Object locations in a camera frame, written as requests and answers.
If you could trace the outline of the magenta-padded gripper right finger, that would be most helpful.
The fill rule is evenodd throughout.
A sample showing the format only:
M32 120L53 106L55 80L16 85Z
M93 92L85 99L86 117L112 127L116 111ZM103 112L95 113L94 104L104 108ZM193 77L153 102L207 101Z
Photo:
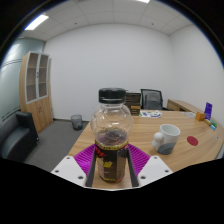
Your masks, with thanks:
M134 145L128 145L128 164L133 187L143 187L173 171L159 156L149 156Z

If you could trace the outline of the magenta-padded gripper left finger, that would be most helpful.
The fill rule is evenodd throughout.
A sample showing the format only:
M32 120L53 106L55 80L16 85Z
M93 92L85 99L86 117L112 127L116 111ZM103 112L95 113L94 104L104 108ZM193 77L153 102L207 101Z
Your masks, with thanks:
M51 173L78 186L91 187L95 173L95 145L75 156L65 156Z

